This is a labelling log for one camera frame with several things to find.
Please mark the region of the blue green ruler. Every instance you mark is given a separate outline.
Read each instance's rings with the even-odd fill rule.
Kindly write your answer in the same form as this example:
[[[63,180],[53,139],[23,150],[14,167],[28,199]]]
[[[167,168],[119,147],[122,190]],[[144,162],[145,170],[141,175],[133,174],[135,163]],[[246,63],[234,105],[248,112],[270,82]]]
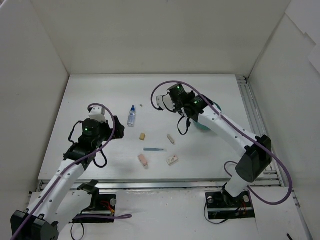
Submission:
[[[167,149],[165,149],[165,148],[144,147],[143,151],[145,151],[145,152],[167,152]]]

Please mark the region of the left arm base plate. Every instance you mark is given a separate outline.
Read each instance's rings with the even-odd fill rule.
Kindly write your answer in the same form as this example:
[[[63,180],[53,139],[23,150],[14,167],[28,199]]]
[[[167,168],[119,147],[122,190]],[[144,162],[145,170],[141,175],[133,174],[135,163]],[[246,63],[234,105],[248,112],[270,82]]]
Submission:
[[[113,217],[116,211],[117,195],[114,193],[100,194],[95,202],[94,208],[86,208],[82,210],[77,216],[107,216]],[[81,219],[74,219],[70,224],[109,224],[114,223],[114,219],[104,219],[96,217],[85,217]]]

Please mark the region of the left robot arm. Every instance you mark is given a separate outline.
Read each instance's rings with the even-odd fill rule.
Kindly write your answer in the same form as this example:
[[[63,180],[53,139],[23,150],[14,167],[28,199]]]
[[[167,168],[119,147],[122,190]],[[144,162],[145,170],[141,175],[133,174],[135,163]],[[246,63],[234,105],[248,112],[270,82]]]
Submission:
[[[10,219],[14,240],[56,240],[60,232],[83,210],[94,210],[100,204],[97,181],[70,189],[87,170],[103,142],[122,139],[125,127],[113,116],[108,121],[87,118],[82,122],[82,135],[63,155],[63,160],[49,184],[24,211],[16,210]]]

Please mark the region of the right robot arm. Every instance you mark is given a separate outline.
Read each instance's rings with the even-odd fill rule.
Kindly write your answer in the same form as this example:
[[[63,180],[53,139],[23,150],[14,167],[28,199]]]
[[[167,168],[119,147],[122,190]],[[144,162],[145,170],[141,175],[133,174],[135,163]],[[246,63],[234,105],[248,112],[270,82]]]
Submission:
[[[194,120],[215,132],[227,142],[239,155],[235,174],[225,185],[221,200],[227,206],[239,201],[240,194],[271,164],[271,139],[246,131],[232,119],[225,116],[213,101],[194,91],[186,92],[183,85],[177,83],[167,90],[168,96],[162,98],[164,106],[188,119]]]

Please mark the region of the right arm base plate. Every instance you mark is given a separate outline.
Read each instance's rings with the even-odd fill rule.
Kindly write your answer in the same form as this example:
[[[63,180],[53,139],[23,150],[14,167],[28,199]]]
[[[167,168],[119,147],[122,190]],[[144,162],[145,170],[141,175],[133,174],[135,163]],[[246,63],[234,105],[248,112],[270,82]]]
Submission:
[[[255,218],[253,203],[247,190],[237,198],[227,200],[221,191],[205,192],[204,215],[214,224],[222,224],[228,220]]]

